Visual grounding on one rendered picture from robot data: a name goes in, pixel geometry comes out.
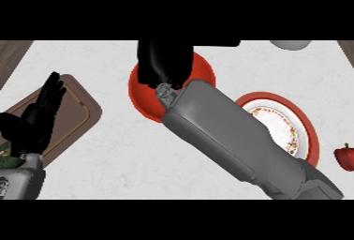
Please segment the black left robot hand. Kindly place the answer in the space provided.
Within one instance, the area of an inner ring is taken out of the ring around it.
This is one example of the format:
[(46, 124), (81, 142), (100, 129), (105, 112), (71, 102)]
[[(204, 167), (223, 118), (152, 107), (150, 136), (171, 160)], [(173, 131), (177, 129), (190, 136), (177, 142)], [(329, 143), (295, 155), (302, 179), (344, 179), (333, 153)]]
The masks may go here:
[(19, 158), (24, 154), (41, 154), (49, 146), (56, 113), (66, 92), (59, 74), (53, 72), (35, 100), (15, 116), (7, 112), (0, 113), (0, 134), (10, 142), (10, 155)]

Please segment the pale grey round object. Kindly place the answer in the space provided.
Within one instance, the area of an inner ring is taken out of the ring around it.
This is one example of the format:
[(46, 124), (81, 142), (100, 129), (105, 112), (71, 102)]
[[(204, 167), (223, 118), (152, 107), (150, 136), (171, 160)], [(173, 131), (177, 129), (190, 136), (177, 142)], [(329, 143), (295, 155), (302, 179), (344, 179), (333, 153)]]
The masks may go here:
[(271, 40), (271, 43), (286, 51), (299, 51), (311, 43), (310, 40)]

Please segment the red bowl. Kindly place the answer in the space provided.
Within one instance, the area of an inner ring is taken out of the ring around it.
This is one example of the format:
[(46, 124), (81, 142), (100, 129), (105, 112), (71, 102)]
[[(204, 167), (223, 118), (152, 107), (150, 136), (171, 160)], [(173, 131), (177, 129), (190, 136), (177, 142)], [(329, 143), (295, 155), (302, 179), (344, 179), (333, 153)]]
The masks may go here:
[[(202, 80), (215, 85), (215, 76), (211, 64), (199, 53), (193, 54), (192, 72), (187, 83), (192, 80)], [(139, 83), (139, 67), (134, 67), (128, 79), (128, 96), (133, 106), (140, 114), (152, 121), (161, 123), (165, 114), (165, 108), (155, 97), (155, 90), (146, 84)]]

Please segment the red bell pepper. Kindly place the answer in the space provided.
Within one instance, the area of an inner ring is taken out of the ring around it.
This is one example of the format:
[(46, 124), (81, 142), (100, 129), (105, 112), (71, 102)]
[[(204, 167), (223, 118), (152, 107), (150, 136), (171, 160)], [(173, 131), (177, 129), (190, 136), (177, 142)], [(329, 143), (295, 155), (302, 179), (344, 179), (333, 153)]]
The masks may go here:
[(350, 146), (350, 144), (345, 143), (344, 148), (336, 149), (333, 154), (341, 167), (347, 171), (354, 172), (354, 148)]

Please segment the red-rimmed patterned white plate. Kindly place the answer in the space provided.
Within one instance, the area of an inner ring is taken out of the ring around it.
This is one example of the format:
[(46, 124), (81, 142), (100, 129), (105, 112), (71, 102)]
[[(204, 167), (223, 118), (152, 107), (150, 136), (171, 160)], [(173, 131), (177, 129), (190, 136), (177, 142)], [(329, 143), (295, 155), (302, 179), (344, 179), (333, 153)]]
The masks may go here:
[(245, 94), (236, 104), (267, 127), (280, 148), (313, 166), (320, 160), (320, 141), (313, 123), (295, 103), (270, 92)]

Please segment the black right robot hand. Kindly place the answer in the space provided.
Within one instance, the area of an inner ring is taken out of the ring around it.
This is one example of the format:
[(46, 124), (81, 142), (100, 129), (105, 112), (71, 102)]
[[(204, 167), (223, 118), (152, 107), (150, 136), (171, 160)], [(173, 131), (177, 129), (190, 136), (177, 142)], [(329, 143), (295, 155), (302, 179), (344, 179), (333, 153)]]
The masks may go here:
[(137, 44), (139, 83), (155, 89), (168, 83), (179, 90), (189, 79), (193, 47), (238, 47), (239, 39), (145, 39)]

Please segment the green vegetable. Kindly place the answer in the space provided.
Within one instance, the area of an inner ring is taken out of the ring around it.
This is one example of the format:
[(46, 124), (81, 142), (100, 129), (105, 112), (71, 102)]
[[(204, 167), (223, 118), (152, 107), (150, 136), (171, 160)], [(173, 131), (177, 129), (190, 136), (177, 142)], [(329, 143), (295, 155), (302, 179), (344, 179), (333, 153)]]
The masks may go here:
[(25, 160), (12, 156), (12, 143), (4, 142), (0, 145), (0, 169), (19, 168), (25, 163)]

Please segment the brown wooden cutting board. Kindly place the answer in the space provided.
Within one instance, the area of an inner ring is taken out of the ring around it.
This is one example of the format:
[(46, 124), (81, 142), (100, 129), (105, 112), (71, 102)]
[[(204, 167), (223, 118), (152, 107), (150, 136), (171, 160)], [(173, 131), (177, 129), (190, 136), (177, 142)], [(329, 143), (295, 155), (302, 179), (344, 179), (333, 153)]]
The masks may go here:
[[(55, 127), (49, 146), (43, 156), (43, 166), (47, 167), (56, 157), (100, 120), (102, 109), (86, 89), (71, 75), (61, 75), (66, 92), (55, 116)], [(28, 105), (35, 103), (41, 88), (3, 113), (21, 116)], [(0, 145), (7, 142), (0, 134)]]

